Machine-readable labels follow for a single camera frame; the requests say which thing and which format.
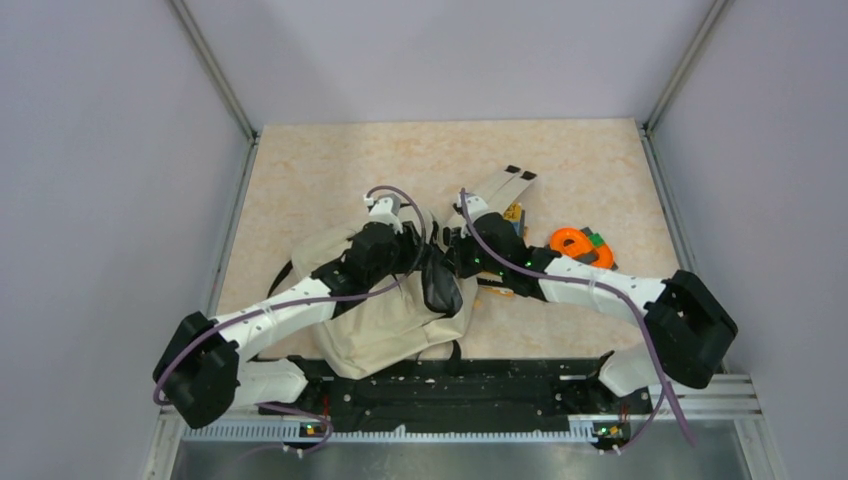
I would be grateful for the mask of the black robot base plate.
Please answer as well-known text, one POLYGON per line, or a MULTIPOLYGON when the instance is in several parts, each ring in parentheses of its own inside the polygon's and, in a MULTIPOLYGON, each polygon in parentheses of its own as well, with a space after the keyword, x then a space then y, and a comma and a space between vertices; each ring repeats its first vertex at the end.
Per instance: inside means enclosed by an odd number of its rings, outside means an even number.
POLYGON ((618 421, 653 408, 645 388, 607 392, 594 359, 403 360, 360 380, 323 360, 291 360, 308 380, 292 407, 328 417, 338 433, 564 432, 579 415, 618 421))

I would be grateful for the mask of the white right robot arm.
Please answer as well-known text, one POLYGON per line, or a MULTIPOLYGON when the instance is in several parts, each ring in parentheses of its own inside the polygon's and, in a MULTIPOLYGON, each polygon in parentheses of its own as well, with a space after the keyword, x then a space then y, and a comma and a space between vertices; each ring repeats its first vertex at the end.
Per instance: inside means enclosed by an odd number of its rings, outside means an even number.
POLYGON ((519 296, 589 308, 647 332, 640 343, 602 356, 586 385, 589 404, 600 412, 614 411, 627 395, 665 377, 706 388, 738 334, 704 282, 686 270, 660 279, 594 267, 527 245, 492 212, 471 226, 446 226, 438 238, 446 248, 446 265, 460 278, 495 274, 519 296))

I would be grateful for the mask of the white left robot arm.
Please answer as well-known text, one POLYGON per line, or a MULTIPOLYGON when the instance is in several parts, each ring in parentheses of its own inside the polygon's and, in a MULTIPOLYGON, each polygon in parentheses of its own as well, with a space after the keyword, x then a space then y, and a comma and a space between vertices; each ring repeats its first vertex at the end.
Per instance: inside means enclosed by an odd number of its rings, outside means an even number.
POLYGON ((173 407, 192 428, 264 402, 286 403, 302 414, 314 410, 321 397, 317 382, 288 360, 258 362, 256 356, 397 287, 427 243, 426 233, 409 222, 401 230, 368 222, 339 257, 289 289, 235 313, 186 316, 154 368, 154 402, 173 407))

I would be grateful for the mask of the cream canvas backpack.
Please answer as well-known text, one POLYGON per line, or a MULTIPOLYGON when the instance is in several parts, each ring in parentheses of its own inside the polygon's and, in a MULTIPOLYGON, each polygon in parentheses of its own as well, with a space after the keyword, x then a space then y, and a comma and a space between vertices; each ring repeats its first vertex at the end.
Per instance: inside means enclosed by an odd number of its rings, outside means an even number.
MULTIPOLYGON (((535 180, 536 174, 509 165, 490 175, 472 193, 489 208, 505 213, 535 180)), ((332 370, 343 378, 359 380, 435 345, 463 337, 471 323, 478 292, 476 276, 456 276, 457 260, 443 260, 452 236, 461 230, 459 214, 440 216, 419 207, 425 222, 427 247, 416 269, 392 290, 365 300, 337 319, 309 327, 318 350, 332 370)), ((300 280, 351 246, 364 225, 352 220, 313 234, 297 245, 291 259, 277 274, 268 297, 291 272, 300 280)))

